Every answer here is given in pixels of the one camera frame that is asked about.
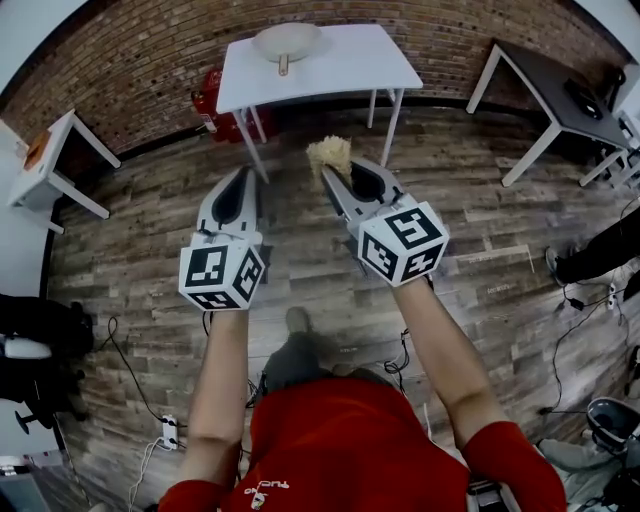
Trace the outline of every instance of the wooden floor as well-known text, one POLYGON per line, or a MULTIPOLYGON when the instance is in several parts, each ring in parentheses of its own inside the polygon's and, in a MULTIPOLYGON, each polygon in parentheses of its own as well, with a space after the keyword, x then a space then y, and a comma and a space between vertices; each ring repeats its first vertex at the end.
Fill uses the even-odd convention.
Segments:
MULTIPOLYGON (((335 133, 352 137, 354 153, 379 158, 388 116, 377 115, 374 128, 367 130, 365 115, 304 116, 286 123, 279 137, 259 148, 272 178, 262 191, 261 231, 273 250, 269 282, 259 288, 251 310, 254 380, 285 340, 284 315, 293 305, 306 307, 316 328, 333 340, 330 364, 379 369, 378 363, 400 351, 404 324, 392 296, 381 280, 362 275, 341 244, 346 231, 327 197, 310 192, 304 154, 309 142, 335 133)), ((389 161, 407 190, 429 201, 448 227, 451 242, 434 275, 436 292, 482 354, 508 414, 532 441, 576 438, 585 426, 581 415, 537 414, 557 397, 554 344, 586 314, 558 308, 562 291, 548 275, 544 248, 588 240, 615 222, 634 196, 627 187, 613 191, 602 182, 581 188, 577 180, 586 168, 557 155, 544 155, 512 187, 503 188, 500 178, 540 133, 503 114, 406 109, 389 161)), ((94 318, 97 340, 105 339, 109 318, 117 317, 115 338, 151 407, 182 421, 205 336, 200 312, 177 292, 179 252, 189 244, 201 200, 247 160, 243 145, 213 146, 207 136, 130 160, 88 191, 111 218, 102 221, 78 206, 68 207, 61 219, 66 232, 54 244, 50 297, 82 302, 94 318)), ((628 273, 629 267, 616 272, 619 286, 628 273)), ((589 300, 605 289, 576 286, 567 293, 589 300)), ((640 300, 622 305, 631 342, 640 327, 638 309, 640 300)), ((621 393, 626 334, 617 312, 601 307, 563 341, 561 408, 621 393)), ((160 425, 111 345, 89 355, 81 368, 87 375, 82 392, 90 419, 79 424, 63 415, 70 454, 90 498, 125 510, 144 448, 160 435, 160 425)), ((435 440, 450 445, 442 406, 415 357, 403 376, 418 417, 424 422, 426 402, 435 440)), ((250 450, 248 439, 244 448, 250 450)), ((182 456, 154 453, 138 495, 141 507, 172 483, 182 456)), ((47 476, 54 482, 49 486, 53 508, 82 510, 81 494, 67 477, 68 472, 55 471, 47 476)))

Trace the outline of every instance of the foot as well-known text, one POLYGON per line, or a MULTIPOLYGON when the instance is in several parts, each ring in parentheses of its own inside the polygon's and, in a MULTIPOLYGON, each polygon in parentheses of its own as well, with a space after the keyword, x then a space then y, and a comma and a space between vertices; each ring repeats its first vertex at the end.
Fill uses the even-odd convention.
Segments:
POLYGON ((553 249, 552 247, 547 247, 547 249, 544 251, 544 258, 547 262, 547 267, 549 268, 549 272, 551 272, 551 275, 553 276, 553 278, 556 280, 556 283, 558 283, 558 286, 562 286, 564 287, 566 285, 566 283, 563 283, 559 278, 558 278, 558 253, 555 249, 553 249))
POLYGON ((301 307, 289 308, 286 316, 289 334, 294 332, 311 332, 311 319, 307 310, 301 307))

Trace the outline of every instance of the black pants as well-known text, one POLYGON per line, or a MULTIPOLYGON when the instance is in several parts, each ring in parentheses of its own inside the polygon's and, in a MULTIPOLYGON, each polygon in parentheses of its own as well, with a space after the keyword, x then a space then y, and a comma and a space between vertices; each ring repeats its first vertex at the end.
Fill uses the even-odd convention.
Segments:
MULTIPOLYGON (((261 390, 261 394, 266 395, 296 384, 334 377, 329 370, 320 367, 315 351, 319 343, 322 343, 322 336, 315 332, 291 334, 287 342, 271 354, 267 361, 264 367, 266 389, 261 390)), ((356 368, 347 377, 391 385, 366 368, 356 368)))
POLYGON ((556 274, 564 283, 592 279, 624 265, 639 253, 640 208, 593 238, 583 251, 558 258, 556 274))

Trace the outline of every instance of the black device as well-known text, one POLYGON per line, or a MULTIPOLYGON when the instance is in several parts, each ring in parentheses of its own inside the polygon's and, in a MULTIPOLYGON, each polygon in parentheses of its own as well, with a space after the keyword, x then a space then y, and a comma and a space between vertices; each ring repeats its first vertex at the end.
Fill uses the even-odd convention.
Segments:
POLYGON ((596 97, 587 87, 569 78, 564 83, 564 89, 583 114, 592 119, 602 119, 602 111, 598 107, 596 97))

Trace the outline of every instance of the red shirt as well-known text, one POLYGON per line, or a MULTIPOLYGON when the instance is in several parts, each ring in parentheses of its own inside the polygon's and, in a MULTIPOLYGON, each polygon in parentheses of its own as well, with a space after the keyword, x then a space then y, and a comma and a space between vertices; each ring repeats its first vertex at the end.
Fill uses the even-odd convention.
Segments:
MULTIPOLYGON (((251 424, 246 477, 233 489, 180 482, 159 512, 466 511, 469 470, 434 445, 391 387, 322 379, 265 397, 251 424)), ((474 476, 507 484, 522 512, 566 511, 553 468, 515 423, 478 432, 462 455, 474 476)))

